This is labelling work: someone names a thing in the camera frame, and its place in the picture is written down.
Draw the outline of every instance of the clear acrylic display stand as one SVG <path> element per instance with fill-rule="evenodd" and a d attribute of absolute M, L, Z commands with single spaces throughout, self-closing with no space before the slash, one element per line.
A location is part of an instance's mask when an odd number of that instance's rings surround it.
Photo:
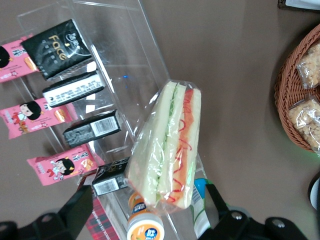
<path fill-rule="evenodd" d="M 19 15 L 17 19 L 23 33 L 34 35 L 69 19 L 76 21 L 100 76 L 107 83 L 103 91 L 74 102 L 76 114 L 79 119 L 85 119 L 117 109 L 122 119 L 122 131 L 89 145 L 106 163 L 130 156 L 133 142 L 152 110 L 155 94 L 170 79 L 141 1 L 60 0 Z M 54 82 L 77 75 L 86 68 L 85 64 Z M 40 73 L 11 82 L 24 101 L 42 98 L 42 90 L 53 83 L 45 81 Z M 67 127 L 60 124 L 43 130 L 53 152 L 68 149 L 62 136 Z M 195 178 L 205 177 L 198 156 Z M 121 240 L 127 239 L 128 199 L 132 192 L 130 188 L 124 188 L 100 197 Z M 197 239 L 190 209 L 164 215 L 162 220 L 165 239 Z"/>

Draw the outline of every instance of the plastic wrap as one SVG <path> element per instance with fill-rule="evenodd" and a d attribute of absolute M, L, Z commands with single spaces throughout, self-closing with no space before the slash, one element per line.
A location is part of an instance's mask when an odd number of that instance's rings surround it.
<path fill-rule="evenodd" d="M 296 66 L 305 89 L 320 84 L 320 42 L 311 46 Z"/>
<path fill-rule="evenodd" d="M 310 144 L 320 151 L 320 104 L 315 96 L 307 96 L 289 109 L 289 118 L 294 128 Z"/>
<path fill-rule="evenodd" d="M 127 177 L 147 206 L 159 211 L 191 204 L 199 139 L 201 92 L 169 81 L 132 149 Z"/>

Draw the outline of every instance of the wicker basket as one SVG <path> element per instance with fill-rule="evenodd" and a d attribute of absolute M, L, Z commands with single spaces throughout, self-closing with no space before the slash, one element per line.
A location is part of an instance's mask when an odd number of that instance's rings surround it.
<path fill-rule="evenodd" d="M 284 131 L 292 142 L 310 152 L 312 152 L 310 145 L 300 136 L 289 119 L 289 108 L 296 102 L 304 99 L 307 94 L 315 95 L 316 98 L 320 100 L 320 86 L 312 89 L 304 89 L 296 69 L 297 63 L 301 60 L 308 48 L 319 39 L 320 24 L 305 36 L 286 59 L 280 69 L 274 87 L 275 104 Z"/>

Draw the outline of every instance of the yogurt bottle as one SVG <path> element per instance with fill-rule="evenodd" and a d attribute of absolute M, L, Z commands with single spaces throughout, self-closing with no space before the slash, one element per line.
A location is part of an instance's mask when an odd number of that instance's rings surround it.
<path fill-rule="evenodd" d="M 135 192 L 129 198 L 131 216 L 127 225 L 127 240 L 163 240 L 164 224 L 159 216 L 147 209 L 144 199 Z"/>
<path fill-rule="evenodd" d="M 194 180 L 190 209 L 193 216 L 194 232 L 197 239 L 211 227 L 205 210 L 205 191 L 207 184 L 212 184 L 212 182 L 205 178 Z"/>

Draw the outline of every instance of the plaid fabric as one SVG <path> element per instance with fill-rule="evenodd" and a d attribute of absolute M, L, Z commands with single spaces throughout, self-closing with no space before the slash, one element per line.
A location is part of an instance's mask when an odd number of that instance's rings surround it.
<path fill-rule="evenodd" d="M 99 199 L 93 196 L 93 210 L 86 221 L 93 240 L 120 240 Z"/>

